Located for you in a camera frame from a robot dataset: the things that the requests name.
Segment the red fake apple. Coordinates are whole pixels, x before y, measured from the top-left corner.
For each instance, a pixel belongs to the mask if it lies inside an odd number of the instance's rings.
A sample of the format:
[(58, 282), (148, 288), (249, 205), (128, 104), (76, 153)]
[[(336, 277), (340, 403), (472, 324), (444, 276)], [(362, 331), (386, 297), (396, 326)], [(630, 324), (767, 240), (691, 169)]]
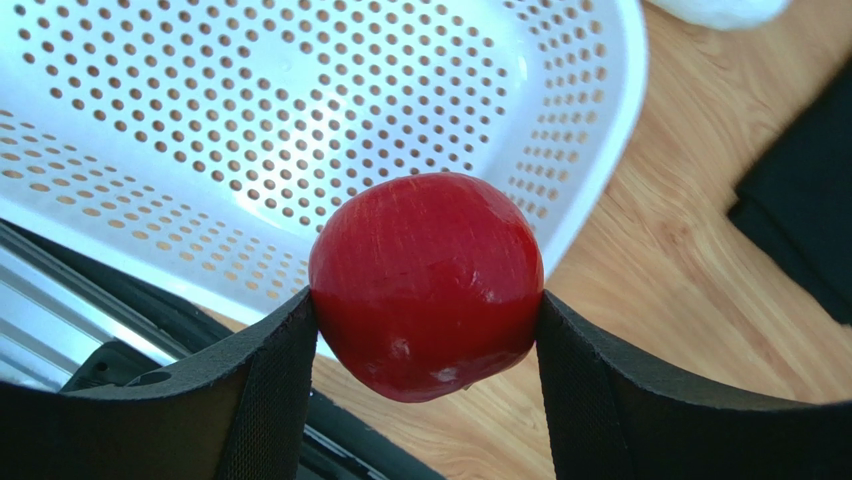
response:
[(541, 253), (519, 208), (457, 173), (402, 177), (343, 204), (308, 261), (320, 332), (376, 393), (428, 402), (531, 350)]

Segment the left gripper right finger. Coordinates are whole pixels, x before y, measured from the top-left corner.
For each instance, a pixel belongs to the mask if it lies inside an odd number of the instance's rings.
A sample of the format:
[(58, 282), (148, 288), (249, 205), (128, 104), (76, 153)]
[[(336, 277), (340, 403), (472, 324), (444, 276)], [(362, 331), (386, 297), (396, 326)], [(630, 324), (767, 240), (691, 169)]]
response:
[(551, 293), (536, 331), (559, 479), (847, 479), (851, 405), (808, 404), (672, 365)]

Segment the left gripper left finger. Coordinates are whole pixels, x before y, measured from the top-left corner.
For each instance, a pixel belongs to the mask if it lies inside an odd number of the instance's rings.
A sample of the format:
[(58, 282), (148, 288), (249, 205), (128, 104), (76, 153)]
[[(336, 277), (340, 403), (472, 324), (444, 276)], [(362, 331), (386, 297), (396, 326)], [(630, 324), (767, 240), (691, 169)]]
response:
[(302, 291), (125, 386), (1, 387), (5, 479), (292, 479), (318, 328)]

